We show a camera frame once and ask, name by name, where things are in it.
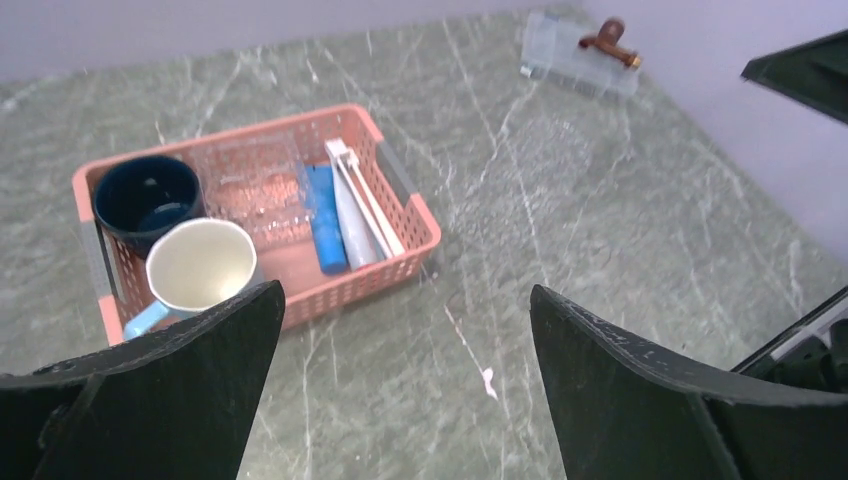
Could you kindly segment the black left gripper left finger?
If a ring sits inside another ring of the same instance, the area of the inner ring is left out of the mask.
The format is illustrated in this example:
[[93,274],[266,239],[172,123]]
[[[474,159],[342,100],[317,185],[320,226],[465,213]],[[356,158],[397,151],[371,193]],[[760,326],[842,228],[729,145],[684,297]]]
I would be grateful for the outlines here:
[[278,281],[1,378],[5,479],[233,479],[283,326]]

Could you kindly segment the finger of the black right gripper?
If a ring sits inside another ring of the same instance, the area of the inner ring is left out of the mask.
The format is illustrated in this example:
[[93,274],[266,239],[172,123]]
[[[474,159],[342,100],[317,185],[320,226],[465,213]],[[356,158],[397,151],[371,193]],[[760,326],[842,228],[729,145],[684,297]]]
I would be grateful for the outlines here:
[[847,31],[750,60],[747,81],[847,122]]

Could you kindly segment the dark blue mug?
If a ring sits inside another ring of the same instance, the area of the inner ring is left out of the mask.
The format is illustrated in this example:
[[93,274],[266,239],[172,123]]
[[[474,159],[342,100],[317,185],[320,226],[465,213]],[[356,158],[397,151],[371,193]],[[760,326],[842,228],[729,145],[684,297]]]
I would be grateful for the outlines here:
[[206,215],[198,175],[166,155],[111,168],[95,189],[93,210],[101,226],[142,259],[176,225]]

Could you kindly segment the clear textured plastic tray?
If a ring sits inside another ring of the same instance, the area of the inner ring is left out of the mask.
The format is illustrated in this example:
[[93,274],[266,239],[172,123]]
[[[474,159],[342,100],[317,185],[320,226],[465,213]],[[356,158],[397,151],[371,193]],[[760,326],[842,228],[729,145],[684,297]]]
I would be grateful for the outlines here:
[[311,186],[291,133],[196,146],[186,160],[200,179],[206,215],[243,228],[259,251],[309,239]]

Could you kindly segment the light blue mug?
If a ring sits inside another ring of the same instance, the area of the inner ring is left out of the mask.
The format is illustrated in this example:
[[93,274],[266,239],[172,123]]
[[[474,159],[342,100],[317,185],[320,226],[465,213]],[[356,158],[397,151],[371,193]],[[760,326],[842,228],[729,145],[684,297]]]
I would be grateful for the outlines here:
[[151,248],[145,271],[154,301],[126,323],[126,341],[168,318],[194,317],[265,281],[249,234],[214,218],[192,219],[170,230]]

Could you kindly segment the pink plastic perforated basket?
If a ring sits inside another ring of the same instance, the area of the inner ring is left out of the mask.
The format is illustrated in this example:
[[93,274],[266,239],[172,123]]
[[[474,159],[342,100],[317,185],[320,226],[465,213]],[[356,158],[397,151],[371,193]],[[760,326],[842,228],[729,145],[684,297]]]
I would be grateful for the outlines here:
[[425,201],[410,183],[398,159],[366,110],[343,104],[273,121],[206,135],[182,143],[126,153],[90,162],[72,179],[76,207],[83,229],[93,283],[108,341],[123,339],[126,323],[154,301],[145,271],[146,258],[133,254],[97,220],[93,210],[95,189],[113,167],[148,155],[186,160],[196,146],[273,132],[294,136],[305,168],[331,165],[325,151],[327,140],[341,138],[360,160],[359,168],[405,248],[405,253],[359,270],[348,268],[337,275],[321,272],[311,235],[308,240],[259,251],[265,281],[278,281],[286,297],[285,328],[308,322],[344,305],[393,287],[416,274],[439,243],[441,230]]

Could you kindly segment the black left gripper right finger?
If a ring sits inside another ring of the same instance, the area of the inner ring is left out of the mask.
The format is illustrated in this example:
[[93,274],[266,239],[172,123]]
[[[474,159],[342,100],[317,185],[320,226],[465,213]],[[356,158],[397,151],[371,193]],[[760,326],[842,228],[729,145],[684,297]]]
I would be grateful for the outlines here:
[[732,370],[609,323],[537,285],[530,319],[571,479],[843,479],[847,294]]

